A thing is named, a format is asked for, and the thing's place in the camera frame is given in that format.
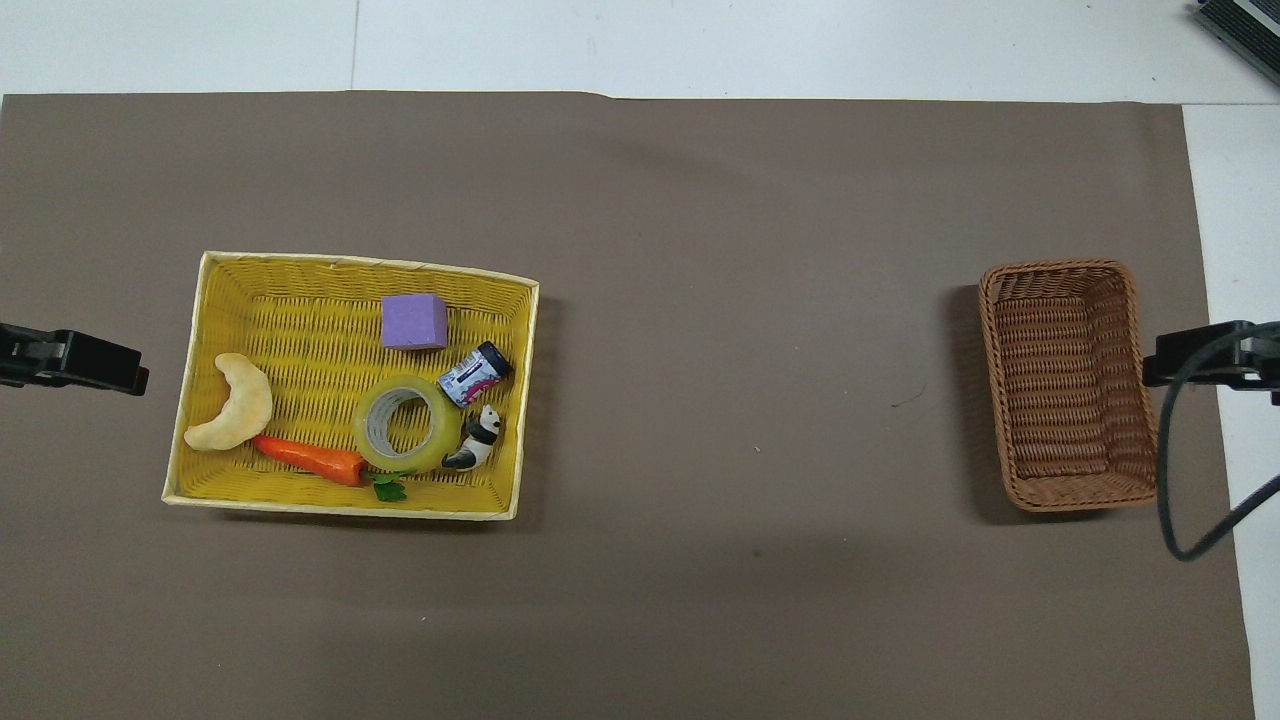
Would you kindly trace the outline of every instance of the white floor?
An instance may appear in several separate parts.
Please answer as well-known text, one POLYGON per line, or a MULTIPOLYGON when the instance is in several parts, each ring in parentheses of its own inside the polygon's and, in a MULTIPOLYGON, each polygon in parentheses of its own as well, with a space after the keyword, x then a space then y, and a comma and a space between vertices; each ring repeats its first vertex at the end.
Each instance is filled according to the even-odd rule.
MULTIPOLYGON (((1215 320, 1280 319, 1280 87, 1181 0, 4 0, 0 94, 580 90, 1187 105, 1215 320)), ((1233 501, 1280 410, 1224 391, 1233 501)), ((1257 716, 1280 719, 1280 502, 1236 530, 1257 716)))

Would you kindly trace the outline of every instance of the panda figurine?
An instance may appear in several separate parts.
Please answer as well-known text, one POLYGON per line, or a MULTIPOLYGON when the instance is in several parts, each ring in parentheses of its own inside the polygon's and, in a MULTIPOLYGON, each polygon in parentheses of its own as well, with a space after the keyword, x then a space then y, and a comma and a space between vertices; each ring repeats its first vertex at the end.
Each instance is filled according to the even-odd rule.
POLYGON ((440 465, 452 468, 460 473, 470 470, 489 459, 493 443, 498 442, 498 429, 502 419, 493 405, 485 405, 480 410, 479 420, 467 420, 467 437, 462 441, 462 447, 457 452, 444 457, 440 465))

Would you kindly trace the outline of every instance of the tape roll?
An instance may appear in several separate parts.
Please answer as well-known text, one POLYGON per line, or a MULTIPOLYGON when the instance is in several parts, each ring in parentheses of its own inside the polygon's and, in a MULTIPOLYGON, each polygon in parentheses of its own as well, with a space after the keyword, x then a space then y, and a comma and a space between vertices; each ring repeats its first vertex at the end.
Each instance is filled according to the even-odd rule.
POLYGON ((370 465, 392 473, 421 473, 440 466, 462 436, 462 415, 440 388, 417 375, 396 375, 381 380, 360 398, 352 416, 356 447, 370 465), (396 452, 388 432, 392 415, 401 405, 421 398, 431 413, 426 437, 408 452, 396 452))

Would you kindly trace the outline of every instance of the toy carrot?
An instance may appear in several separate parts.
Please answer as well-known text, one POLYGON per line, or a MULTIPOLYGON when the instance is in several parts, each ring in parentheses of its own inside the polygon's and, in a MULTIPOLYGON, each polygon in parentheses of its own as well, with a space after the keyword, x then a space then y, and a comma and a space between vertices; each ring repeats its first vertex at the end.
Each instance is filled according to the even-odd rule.
POLYGON ((271 436, 255 436, 253 447, 273 460, 315 473, 340 486, 361 487, 374 483, 379 500, 404 500, 404 486, 392 482, 404 473, 372 473, 358 452, 316 447, 271 436))

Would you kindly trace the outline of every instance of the black lid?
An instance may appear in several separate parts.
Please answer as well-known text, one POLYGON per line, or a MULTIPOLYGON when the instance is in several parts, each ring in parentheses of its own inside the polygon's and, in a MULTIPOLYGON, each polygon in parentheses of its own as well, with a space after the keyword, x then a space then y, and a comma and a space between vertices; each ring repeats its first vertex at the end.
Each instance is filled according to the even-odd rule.
POLYGON ((493 369, 498 370, 499 377, 506 378, 515 369, 511 366, 511 363, 507 363, 507 359, 502 356, 502 352, 498 352, 498 348, 494 347, 494 345, 488 340, 481 342, 477 350, 480 351, 480 355, 484 355, 485 360, 493 365, 493 369))

